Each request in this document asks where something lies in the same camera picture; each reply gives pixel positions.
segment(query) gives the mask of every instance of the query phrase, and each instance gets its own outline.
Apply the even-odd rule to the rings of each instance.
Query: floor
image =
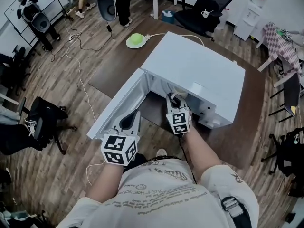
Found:
[[[173,6],[171,2],[159,1],[159,10],[180,10],[180,6]],[[87,82],[102,64],[103,56],[111,53],[125,36],[143,21],[152,11],[152,1],[132,0],[131,17],[133,23],[129,28],[123,28],[118,20],[111,23],[113,30],[112,39],[102,50],[80,50],[77,42],[69,49],[70,57],[77,57],[81,62],[81,79],[86,86],[90,103],[96,117],[110,102],[110,98],[91,87]],[[35,55],[31,59],[31,75],[25,82],[26,91],[19,98],[27,98],[27,106],[30,106],[37,96],[56,104],[65,105],[68,108],[69,118],[67,124],[78,127],[77,132],[66,131],[61,134],[63,148],[67,154],[63,156],[56,144],[51,143],[42,152],[28,148],[12,156],[0,155],[0,167],[9,167],[13,183],[11,194],[18,206],[24,207],[29,213],[45,210],[53,224],[59,223],[71,210],[75,202],[83,197],[89,188],[86,178],[86,167],[89,164],[103,162],[99,150],[100,141],[90,140],[86,134],[94,123],[93,115],[88,105],[88,99],[79,81],[78,63],[65,56],[66,44],[69,34],[66,31],[64,20],[56,24],[56,30],[61,34],[60,42],[53,42],[53,54],[55,60],[51,62],[52,55],[42,52],[41,56]],[[85,12],[85,19],[76,18],[72,27],[82,32],[81,41],[83,48],[100,48],[109,38],[106,23],[101,20],[98,8]],[[225,25],[224,30],[216,31],[215,42],[239,57],[245,59],[253,67],[258,68],[265,60],[267,53],[262,49],[256,49],[256,42],[248,39],[246,42],[233,35],[233,28]],[[274,164],[274,160],[261,163],[260,159],[273,152],[275,147],[268,138],[270,133],[276,136],[286,134],[299,126],[300,121],[289,119],[283,123],[284,113],[268,117],[268,114],[278,108],[282,102],[282,96],[269,100],[269,96],[276,90],[272,87],[276,76],[273,70],[265,72],[266,85],[265,97],[262,110],[261,122],[256,133],[255,144],[257,145],[255,157],[248,170],[234,170],[252,188],[260,204],[260,228],[281,227],[283,219],[292,209],[296,199],[288,196],[290,178],[285,178],[277,171],[274,175],[268,175],[268,171]],[[177,138],[158,128],[154,124],[142,119],[141,139],[139,142],[140,152],[147,158],[153,157],[159,148],[167,150],[168,154],[183,158]],[[89,169],[91,182],[97,177],[102,167]]]

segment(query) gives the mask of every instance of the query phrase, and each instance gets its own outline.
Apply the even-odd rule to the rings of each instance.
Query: strap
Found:
[[[221,204],[232,217],[236,228],[252,228],[248,211],[235,197],[226,197]]]

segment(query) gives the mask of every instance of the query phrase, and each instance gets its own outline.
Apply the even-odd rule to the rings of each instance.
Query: blue trash bin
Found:
[[[164,10],[164,11],[166,13],[168,13],[170,11],[173,16],[172,17],[167,17],[167,16],[164,15],[163,12],[161,12],[161,14],[162,14],[161,20],[164,21],[164,22],[170,23],[170,24],[174,24],[174,12],[171,11],[171,10]]]

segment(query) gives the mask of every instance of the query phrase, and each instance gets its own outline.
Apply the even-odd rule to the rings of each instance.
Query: whiteboard stand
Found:
[[[7,16],[7,14],[6,14],[6,12],[10,9],[10,7],[16,2],[17,0],[14,0],[12,3],[11,3],[11,5],[9,5],[9,7],[5,10],[5,12],[4,12],[4,15],[5,15],[5,17],[8,19],[8,21],[11,23],[11,25],[13,26],[13,28],[14,28],[14,30],[16,30],[17,31],[17,33],[22,37],[22,39],[39,55],[39,56],[41,56],[41,54],[31,45],[32,44],[32,42],[37,38],[36,36],[34,36],[34,38],[30,41],[30,42],[28,42],[24,37],[23,37],[23,35],[22,35],[22,33],[29,27],[28,26],[28,24],[26,23],[26,27],[20,32],[17,28],[16,28],[16,26],[14,25],[14,23],[9,19],[9,17]],[[45,10],[49,5],[51,5],[54,1],[56,1],[56,0],[53,0],[53,1],[51,1],[43,10]],[[73,21],[73,18],[72,17],[70,17],[68,14],[67,14],[67,12],[66,12],[66,10],[64,9],[64,7],[62,6],[62,3],[59,1],[59,0],[57,0],[58,2],[59,2],[59,4],[60,4],[60,6],[61,6],[61,8],[62,8],[62,10],[58,13],[58,14],[56,14],[55,15],[55,17],[53,17],[51,20],[50,20],[50,22],[52,22],[59,14],[61,14],[61,13],[63,13],[64,15],[65,15],[65,17],[67,18],[67,19],[69,19],[70,21]]]

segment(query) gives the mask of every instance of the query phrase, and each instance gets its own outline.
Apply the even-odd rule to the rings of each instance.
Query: white t-shirt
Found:
[[[194,184],[184,161],[151,161],[123,174],[116,197],[104,203],[81,198],[57,228],[234,228],[220,203],[230,196],[257,227],[257,199],[231,168],[211,167],[200,183]]]

